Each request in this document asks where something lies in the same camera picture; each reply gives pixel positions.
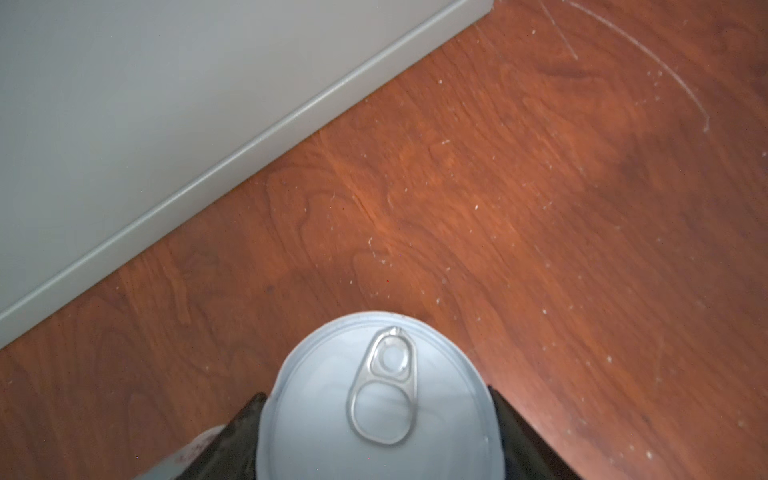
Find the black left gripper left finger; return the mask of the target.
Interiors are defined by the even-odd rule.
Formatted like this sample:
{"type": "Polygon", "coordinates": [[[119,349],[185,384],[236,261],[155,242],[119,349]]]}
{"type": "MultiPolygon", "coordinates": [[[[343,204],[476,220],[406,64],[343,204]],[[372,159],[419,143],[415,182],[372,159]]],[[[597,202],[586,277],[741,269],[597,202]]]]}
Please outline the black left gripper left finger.
{"type": "Polygon", "coordinates": [[[259,424],[266,401],[266,393],[254,395],[178,479],[256,479],[259,424]]]}

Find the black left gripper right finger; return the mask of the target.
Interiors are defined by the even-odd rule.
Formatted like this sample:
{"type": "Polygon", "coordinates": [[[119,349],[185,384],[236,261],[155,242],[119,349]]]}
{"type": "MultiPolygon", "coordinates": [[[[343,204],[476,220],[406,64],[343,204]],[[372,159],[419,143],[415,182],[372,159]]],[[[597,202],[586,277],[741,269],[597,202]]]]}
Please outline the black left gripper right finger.
{"type": "Polygon", "coordinates": [[[498,420],[506,480],[553,480],[581,477],[511,406],[488,386],[498,420]]]}

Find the pink label pull-tab can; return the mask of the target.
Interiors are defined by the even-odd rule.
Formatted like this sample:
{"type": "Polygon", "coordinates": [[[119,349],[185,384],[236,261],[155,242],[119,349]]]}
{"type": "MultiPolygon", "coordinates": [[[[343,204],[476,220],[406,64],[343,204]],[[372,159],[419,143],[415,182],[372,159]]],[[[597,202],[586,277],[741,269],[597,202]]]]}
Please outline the pink label pull-tab can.
{"type": "Polygon", "coordinates": [[[489,390],[450,340],[408,316],[331,321],[288,355],[265,403],[259,479],[501,479],[489,390]]]}

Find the grey label pull-tab can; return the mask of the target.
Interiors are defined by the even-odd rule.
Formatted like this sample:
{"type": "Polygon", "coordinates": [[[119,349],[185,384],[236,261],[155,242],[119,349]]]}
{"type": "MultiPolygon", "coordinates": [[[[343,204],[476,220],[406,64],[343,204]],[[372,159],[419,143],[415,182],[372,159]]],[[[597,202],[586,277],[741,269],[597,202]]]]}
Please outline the grey label pull-tab can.
{"type": "Polygon", "coordinates": [[[180,450],[169,455],[148,471],[134,477],[134,480],[176,479],[202,454],[224,428],[224,425],[219,425],[204,431],[180,450]]]}

